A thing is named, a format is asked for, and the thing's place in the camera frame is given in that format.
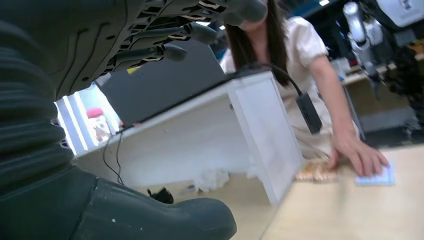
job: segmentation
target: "woman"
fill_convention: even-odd
[[[308,92],[322,121],[320,133],[312,135],[297,107],[297,92],[283,75],[274,72],[283,82],[278,90],[302,155],[306,159],[326,155],[332,168],[346,156],[358,175],[379,174],[388,162],[359,139],[339,77],[314,27],[301,17],[283,20],[276,0],[265,3],[268,14],[262,22],[225,26],[230,50],[222,60],[224,71],[234,72],[253,62],[273,63],[286,70],[299,88]]]

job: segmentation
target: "puffed sleeve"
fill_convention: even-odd
[[[310,22],[301,17],[296,17],[293,21],[295,23],[292,31],[300,62],[305,68],[309,68],[316,57],[328,55],[329,52]]]
[[[231,51],[230,49],[227,49],[224,53],[224,55],[222,56],[222,60],[221,60],[221,68],[224,71],[224,73],[229,74],[229,73],[233,73],[236,71],[236,67],[234,65],[234,61],[233,61],[233,55],[231,55]]]

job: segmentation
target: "light blue sticky note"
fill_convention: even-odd
[[[395,169],[393,162],[389,162],[389,166],[383,167],[380,175],[372,177],[357,176],[356,184],[359,186],[390,186],[395,184]]]

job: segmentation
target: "computer monitor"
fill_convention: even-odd
[[[149,62],[137,71],[114,72],[100,86],[124,127],[144,122],[225,82],[211,48],[196,40],[174,41],[185,59]]]

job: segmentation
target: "woman's hand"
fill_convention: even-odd
[[[329,167],[335,168],[343,156],[349,158],[359,176],[380,174],[383,166],[389,165],[381,152],[366,145],[352,133],[333,135]]]

